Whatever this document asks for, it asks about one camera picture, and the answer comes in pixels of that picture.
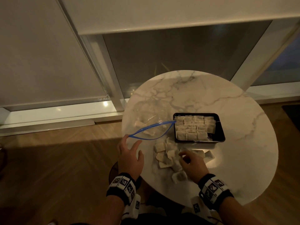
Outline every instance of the marble tabletop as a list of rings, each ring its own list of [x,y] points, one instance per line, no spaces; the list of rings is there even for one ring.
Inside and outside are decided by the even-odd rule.
[[[149,109],[167,110],[170,120],[177,112],[219,115],[226,140],[211,149],[215,159],[206,165],[210,173],[227,183],[242,205],[261,195],[272,181],[278,162],[274,129],[262,108],[238,86],[219,76],[191,70],[155,76],[129,99],[123,114],[123,134],[135,131],[134,123],[143,115],[141,109],[137,109],[141,101],[146,101]],[[190,199],[198,195],[198,186],[189,180],[174,184],[173,171],[158,167],[153,146],[163,140],[165,138],[141,143],[139,149],[145,155],[141,176],[165,197],[191,207]],[[135,141],[129,138],[128,146]],[[194,147],[207,150],[202,144]]]

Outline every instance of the black tray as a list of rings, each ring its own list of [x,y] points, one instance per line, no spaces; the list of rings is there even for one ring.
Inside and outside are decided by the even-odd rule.
[[[175,125],[174,125],[174,138],[176,143],[212,143],[216,144],[218,142],[224,142],[225,141],[225,135],[223,132],[223,128],[220,122],[219,115],[215,113],[175,113],[173,114],[173,120],[175,120],[175,116],[185,116],[185,115],[199,115],[199,116],[212,116],[216,120],[216,129],[215,129],[215,134],[211,134],[212,141],[193,141],[193,140],[177,140],[176,138],[176,131],[175,131]]]

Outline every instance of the person's left arm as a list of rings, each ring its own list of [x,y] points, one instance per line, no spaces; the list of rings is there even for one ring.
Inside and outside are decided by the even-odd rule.
[[[139,151],[139,158],[136,157],[137,148],[142,141],[135,142],[129,150],[126,145],[127,138],[128,135],[125,135],[117,146],[120,153],[118,159],[119,174],[128,173],[136,181],[144,167],[144,155],[141,150]],[[120,197],[109,195],[92,213],[89,224],[119,225],[124,208],[124,202]]]

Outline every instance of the black mat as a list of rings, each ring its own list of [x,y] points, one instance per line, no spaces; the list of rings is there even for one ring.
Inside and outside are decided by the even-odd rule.
[[[296,128],[300,131],[300,104],[284,105],[282,109],[287,113],[287,116],[294,123]]]

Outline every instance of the wristband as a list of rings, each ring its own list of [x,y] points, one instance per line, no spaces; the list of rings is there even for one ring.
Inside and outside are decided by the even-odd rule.
[[[134,179],[128,173],[121,173],[111,182],[106,196],[118,196],[126,206],[131,204],[135,194],[136,189]]]
[[[213,174],[206,174],[198,182],[199,197],[209,209],[219,210],[226,197],[234,197],[227,185]]]

